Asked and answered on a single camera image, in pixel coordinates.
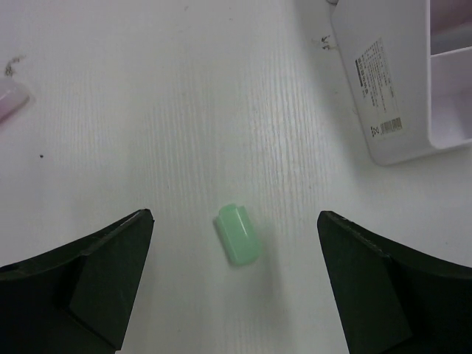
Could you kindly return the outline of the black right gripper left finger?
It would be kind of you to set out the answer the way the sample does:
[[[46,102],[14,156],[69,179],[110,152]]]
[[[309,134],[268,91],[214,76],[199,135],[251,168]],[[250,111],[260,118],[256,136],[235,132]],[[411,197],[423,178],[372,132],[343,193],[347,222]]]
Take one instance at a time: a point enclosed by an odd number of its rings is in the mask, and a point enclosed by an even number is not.
[[[66,245],[1,267],[2,353],[122,349],[153,234],[138,210]]]

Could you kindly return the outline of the green highlighter cap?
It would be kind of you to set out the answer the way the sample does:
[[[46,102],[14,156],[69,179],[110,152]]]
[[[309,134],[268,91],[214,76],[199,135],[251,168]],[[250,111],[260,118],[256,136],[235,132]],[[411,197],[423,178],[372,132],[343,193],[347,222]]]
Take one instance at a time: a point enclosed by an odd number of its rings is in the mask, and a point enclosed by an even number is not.
[[[215,218],[218,237],[232,266],[247,266],[261,255],[261,242],[244,206],[223,206]]]

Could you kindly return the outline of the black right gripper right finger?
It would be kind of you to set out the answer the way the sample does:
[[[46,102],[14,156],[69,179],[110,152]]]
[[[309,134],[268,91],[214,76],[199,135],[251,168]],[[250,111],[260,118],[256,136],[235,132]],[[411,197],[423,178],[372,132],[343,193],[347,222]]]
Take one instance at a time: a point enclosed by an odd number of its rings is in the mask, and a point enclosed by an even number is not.
[[[471,352],[471,268],[332,211],[317,229],[350,353]]]

